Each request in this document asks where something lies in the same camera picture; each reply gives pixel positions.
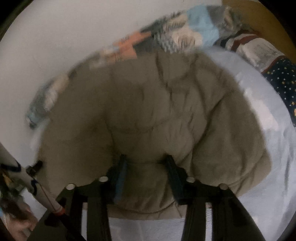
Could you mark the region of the olive green puffer jacket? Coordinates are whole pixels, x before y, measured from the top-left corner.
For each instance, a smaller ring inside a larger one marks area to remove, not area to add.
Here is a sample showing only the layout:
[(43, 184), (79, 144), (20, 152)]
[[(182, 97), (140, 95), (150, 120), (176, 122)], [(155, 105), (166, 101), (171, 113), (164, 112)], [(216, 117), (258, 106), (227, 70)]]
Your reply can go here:
[(112, 217), (185, 216), (165, 168), (171, 155), (202, 183), (236, 195), (258, 185), (271, 160), (257, 118), (234, 77), (204, 53), (162, 51), (89, 69), (70, 80), (49, 114), (39, 149), (39, 181), (53, 195), (86, 185), (127, 158)]

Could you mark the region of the navy star print pillow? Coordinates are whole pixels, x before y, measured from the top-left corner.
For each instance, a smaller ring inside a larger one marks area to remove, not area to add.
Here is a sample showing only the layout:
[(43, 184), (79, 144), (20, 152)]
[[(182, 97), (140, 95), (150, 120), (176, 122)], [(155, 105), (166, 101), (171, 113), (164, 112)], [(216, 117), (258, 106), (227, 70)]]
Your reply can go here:
[(272, 85), (288, 109), (292, 124), (295, 127), (295, 64), (287, 57), (278, 59), (263, 73), (263, 77)]

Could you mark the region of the patchwork cartoon print quilt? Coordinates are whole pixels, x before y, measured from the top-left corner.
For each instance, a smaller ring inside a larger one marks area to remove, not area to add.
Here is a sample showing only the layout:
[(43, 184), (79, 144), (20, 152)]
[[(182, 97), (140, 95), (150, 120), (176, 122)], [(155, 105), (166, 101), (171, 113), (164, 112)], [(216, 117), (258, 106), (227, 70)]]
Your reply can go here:
[(243, 23), (241, 15), (226, 5), (197, 5), (187, 11), (163, 16), (139, 31), (99, 49), (68, 72), (50, 79), (30, 103), (26, 113), (28, 126), (33, 130), (48, 116), (59, 95), (83, 66), (96, 69), (157, 50), (182, 53), (211, 47), (218, 40), (249, 28), (248, 24)]

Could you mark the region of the wooden headboard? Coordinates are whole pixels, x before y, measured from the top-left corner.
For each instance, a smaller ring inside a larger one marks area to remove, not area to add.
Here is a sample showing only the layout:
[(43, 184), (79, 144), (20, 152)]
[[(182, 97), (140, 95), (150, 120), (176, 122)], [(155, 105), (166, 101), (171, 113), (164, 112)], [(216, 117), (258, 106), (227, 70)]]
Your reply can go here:
[(291, 61), (295, 62), (295, 46), (278, 19), (261, 3), (255, 1), (222, 1), (242, 16), (244, 23), (250, 25), (259, 36), (271, 42)]

